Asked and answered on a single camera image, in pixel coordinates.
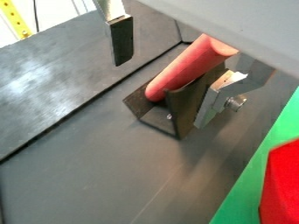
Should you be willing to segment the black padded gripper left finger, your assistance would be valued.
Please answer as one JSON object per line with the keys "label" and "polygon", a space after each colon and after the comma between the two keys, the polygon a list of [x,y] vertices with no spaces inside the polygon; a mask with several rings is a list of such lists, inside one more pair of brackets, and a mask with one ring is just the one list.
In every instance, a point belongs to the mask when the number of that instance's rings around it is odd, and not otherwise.
{"label": "black padded gripper left finger", "polygon": [[122,0],[93,0],[107,27],[115,66],[134,56],[134,17],[127,14]]}

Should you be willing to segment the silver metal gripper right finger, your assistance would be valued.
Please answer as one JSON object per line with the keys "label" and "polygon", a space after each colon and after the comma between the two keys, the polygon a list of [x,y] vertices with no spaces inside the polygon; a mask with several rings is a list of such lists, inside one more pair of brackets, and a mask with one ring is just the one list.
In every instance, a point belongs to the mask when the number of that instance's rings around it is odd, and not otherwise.
{"label": "silver metal gripper right finger", "polygon": [[275,73],[270,65],[245,53],[227,59],[225,67],[227,71],[213,82],[205,95],[194,121],[198,129],[202,129],[226,108],[238,112],[247,101],[243,94],[262,88]]}

